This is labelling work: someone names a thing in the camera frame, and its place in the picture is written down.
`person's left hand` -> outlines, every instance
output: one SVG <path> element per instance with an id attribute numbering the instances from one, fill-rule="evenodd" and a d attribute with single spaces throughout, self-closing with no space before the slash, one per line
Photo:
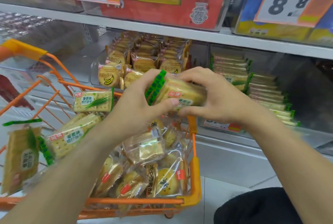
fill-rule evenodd
<path id="1" fill-rule="evenodd" d="M 110 136 L 115 134 L 123 141 L 135 134 L 143 133 L 151 121 L 172 111 L 178 105 L 179 101 L 176 98 L 163 100 L 154 106 L 148 105 L 144 97 L 145 90 L 159 73 L 160 70 L 149 70 L 124 91 L 110 115 L 103 121 L 110 125 L 110 129 L 116 130 L 110 132 Z"/>

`forearm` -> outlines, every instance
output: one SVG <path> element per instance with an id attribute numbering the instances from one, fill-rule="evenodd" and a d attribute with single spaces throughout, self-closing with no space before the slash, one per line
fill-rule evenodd
<path id="1" fill-rule="evenodd" d="M 333 165 L 268 109 L 255 109 L 244 129 L 263 150 L 303 223 L 333 223 Z"/>
<path id="2" fill-rule="evenodd" d="M 107 156 L 121 141 L 102 123 L 55 167 L 0 223 L 76 223 Z"/>

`shelf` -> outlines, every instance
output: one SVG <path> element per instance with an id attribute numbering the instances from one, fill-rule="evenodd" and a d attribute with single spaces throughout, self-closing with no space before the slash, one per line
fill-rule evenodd
<path id="1" fill-rule="evenodd" d="M 101 16 L 90 16 L 86 15 L 84 12 L 69 13 L 3 3 L 0 3 L 0 11 L 17 12 L 27 15 L 42 16 L 46 18 L 72 21 L 82 24 L 106 26 L 109 28 L 133 30 L 165 36 L 182 37 L 198 41 L 241 46 L 252 49 L 276 51 L 307 57 L 333 59 L 333 48 L 297 44 L 292 42 L 265 40 L 254 37 L 237 36 L 232 34 L 229 28 L 222 28 L 220 32 L 210 32 L 189 28 L 164 26 L 158 24 L 140 23 L 136 21 L 111 19 Z"/>

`shopping cart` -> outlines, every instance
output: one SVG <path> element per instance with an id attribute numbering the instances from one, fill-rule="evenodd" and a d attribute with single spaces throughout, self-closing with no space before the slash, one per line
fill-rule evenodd
<path id="1" fill-rule="evenodd" d="M 69 92 L 70 96 L 73 96 L 74 89 L 73 87 L 77 87 L 84 90 L 101 90 L 94 87 L 88 87 L 81 85 L 77 79 L 64 67 L 64 65 L 52 54 L 49 54 L 47 51 L 33 47 L 31 45 L 22 43 L 20 41 L 10 39 L 4 42 L 0 46 L 0 62 L 14 56 L 24 56 L 39 62 L 46 64 L 48 67 L 51 68 L 50 74 L 56 76 L 59 83 L 61 83 L 65 89 Z M 72 78 L 73 82 L 65 81 L 59 72 L 55 69 L 55 67 L 50 64 L 49 62 L 43 60 L 42 57 L 48 56 L 52 58 L 59 66 Z M 71 108 L 71 104 L 61 95 L 60 91 L 57 90 L 53 85 L 52 82 L 44 75 L 38 75 L 37 81 L 33 83 L 29 88 L 27 88 L 24 92 L 18 95 L 14 100 L 9 102 L 4 109 L 0 111 L 0 116 L 3 115 L 8 109 L 12 106 L 15 106 L 25 95 L 27 95 L 31 90 L 37 87 L 40 84 L 49 86 L 52 89 L 54 94 L 48 101 L 35 113 L 32 119 L 39 118 L 39 114 L 43 109 L 46 109 L 50 116 L 56 117 L 50 110 L 46 107 L 47 105 L 53 101 L 67 116 L 68 113 L 56 102 L 55 97 L 60 97 L 61 100 L 64 101 L 65 104 L 69 108 Z M 122 94 L 115 92 L 115 96 L 120 97 Z M 114 198 L 89 198 L 86 202 L 86 206 L 91 204 L 127 204 L 127 205 L 148 205 L 153 204 L 157 205 L 168 205 L 172 206 L 169 208 L 145 208 L 145 209 L 132 209 L 127 213 L 127 216 L 138 216 L 138 215 L 150 215 L 150 214 L 164 214 L 167 218 L 172 218 L 175 213 L 179 213 L 185 207 L 193 206 L 199 203 L 201 199 L 201 182 L 200 182 L 200 171 L 199 171 L 199 159 L 197 158 L 197 152 L 195 148 L 195 134 L 197 132 L 197 124 L 195 117 L 188 117 L 189 127 L 186 129 L 186 135 L 190 138 L 191 141 L 191 149 L 192 151 L 192 159 L 190 161 L 190 171 L 189 171 L 189 179 L 190 179 L 190 191 L 188 196 L 178 196 L 176 198 L 135 198 L 135 199 L 114 199 Z M 4 151 L 6 147 L 2 147 L 0 149 L 0 154 Z M 23 200 L 23 197 L 0 197 L 0 210 L 8 211 L 12 209 L 18 202 Z M 92 218 L 107 218 L 107 217 L 116 217 L 116 209 L 98 209 L 98 210 L 91 210 L 84 208 L 79 215 L 79 219 L 92 219 Z"/>

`black fabric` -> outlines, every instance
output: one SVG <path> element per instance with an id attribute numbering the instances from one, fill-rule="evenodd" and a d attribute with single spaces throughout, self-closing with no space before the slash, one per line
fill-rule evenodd
<path id="1" fill-rule="evenodd" d="M 238 195 L 214 214 L 214 224 L 302 224 L 281 187 L 264 188 Z"/>

